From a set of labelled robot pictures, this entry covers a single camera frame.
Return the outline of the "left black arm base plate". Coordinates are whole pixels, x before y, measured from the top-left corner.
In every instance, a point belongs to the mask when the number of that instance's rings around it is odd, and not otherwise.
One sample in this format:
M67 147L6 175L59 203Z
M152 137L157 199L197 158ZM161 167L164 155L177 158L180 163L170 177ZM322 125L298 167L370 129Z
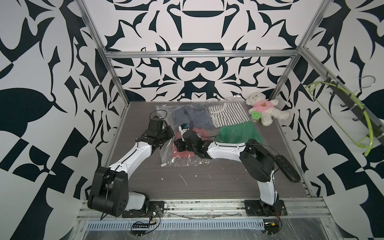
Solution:
M146 202L140 210L124 211L122 218L148 218L153 212L158 213L161 217L164 214L164 201L149 201Z

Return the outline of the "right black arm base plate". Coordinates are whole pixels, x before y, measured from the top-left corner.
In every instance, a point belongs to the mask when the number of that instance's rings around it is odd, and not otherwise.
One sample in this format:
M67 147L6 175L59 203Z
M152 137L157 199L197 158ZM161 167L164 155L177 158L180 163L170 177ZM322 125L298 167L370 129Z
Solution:
M287 216L288 212L283 200L277 199L273 206L263 203L261 200L245 200L247 216L272 217Z

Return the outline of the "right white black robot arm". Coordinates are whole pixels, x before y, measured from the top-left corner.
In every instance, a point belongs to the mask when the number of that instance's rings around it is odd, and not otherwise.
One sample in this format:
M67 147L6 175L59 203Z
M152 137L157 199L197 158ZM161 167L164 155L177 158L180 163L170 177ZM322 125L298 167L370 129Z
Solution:
M254 139L246 143L228 144L203 140L197 133L187 130L174 141L179 152L188 151L201 159L226 159L241 162L249 175L258 183L260 199L249 208L257 216L277 216L282 204L275 183L275 156Z

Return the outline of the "red tank top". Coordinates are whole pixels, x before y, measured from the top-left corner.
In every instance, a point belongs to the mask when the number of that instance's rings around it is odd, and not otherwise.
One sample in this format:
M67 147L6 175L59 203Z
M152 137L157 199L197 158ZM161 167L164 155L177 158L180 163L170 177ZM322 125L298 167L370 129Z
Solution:
M199 157L200 159L212 159L208 154L209 146L214 141L202 136L194 129L178 131L175 135L174 150L180 154L191 157Z

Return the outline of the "blue tank top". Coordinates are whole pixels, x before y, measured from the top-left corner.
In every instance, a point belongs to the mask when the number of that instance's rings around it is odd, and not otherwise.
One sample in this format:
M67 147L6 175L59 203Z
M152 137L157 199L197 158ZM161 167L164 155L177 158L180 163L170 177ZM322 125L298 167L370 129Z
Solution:
M187 124L190 128L213 129L212 118L203 105L183 105L172 108L174 124Z

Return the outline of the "clear plastic vacuum bag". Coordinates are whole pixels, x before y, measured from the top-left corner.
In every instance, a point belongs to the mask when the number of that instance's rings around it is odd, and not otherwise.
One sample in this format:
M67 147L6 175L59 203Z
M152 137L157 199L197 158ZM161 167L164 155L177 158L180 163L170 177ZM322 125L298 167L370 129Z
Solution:
M211 103L206 102L206 103L189 103L189 104L183 104L183 105L203 105L208 110L209 106L223 105L224 103L240 103L243 106L245 112L249 115L248 108L243 102L211 102ZM176 106L183 106L183 105L157 105L156 106L157 114L159 115L159 117L164 118L168 123L168 125L171 126L174 131L173 139L169 140L166 143L166 145L160 150L160 156L162 158L162 164L161 164L162 167L164 166L174 166L174 167L196 166L198 164L210 162L209 160L200 159L199 157L187 156L185 158L185 154L178 155L178 153L174 150L175 146L174 146L173 140L175 139L176 133L179 131L179 127L177 127L174 124L172 108ZM199 128L193 128L193 129L197 131L199 134L201 134L202 136L209 138L210 140L216 140L216 136L219 134L219 131L221 128L214 127L213 129L209 129L209 130L199 129Z

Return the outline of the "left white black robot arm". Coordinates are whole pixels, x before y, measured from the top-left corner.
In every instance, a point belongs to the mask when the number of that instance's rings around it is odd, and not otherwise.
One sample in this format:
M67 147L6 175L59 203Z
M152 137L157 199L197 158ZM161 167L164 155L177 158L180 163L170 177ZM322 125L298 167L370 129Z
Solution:
M144 193L130 192L129 179L141 163L174 136L167 122L155 116L148 129L136 139L134 146L109 167L98 167L94 173L88 198L88 208L121 216L125 211L145 211L149 198Z

